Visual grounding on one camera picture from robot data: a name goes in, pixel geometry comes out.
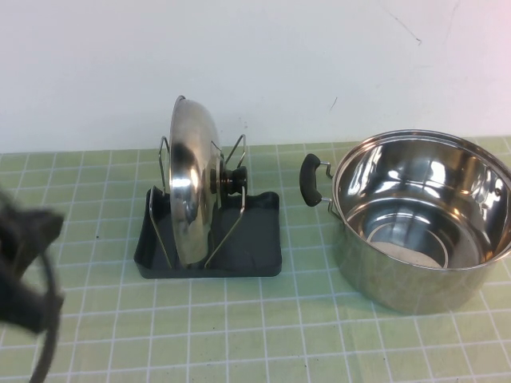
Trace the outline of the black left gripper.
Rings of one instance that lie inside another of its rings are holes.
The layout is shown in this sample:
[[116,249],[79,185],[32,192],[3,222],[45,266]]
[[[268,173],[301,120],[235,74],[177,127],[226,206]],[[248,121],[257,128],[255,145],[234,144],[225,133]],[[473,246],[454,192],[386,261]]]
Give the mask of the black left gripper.
[[20,207],[1,190],[1,260],[15,278],[58,239],[64,219],[50,207]]

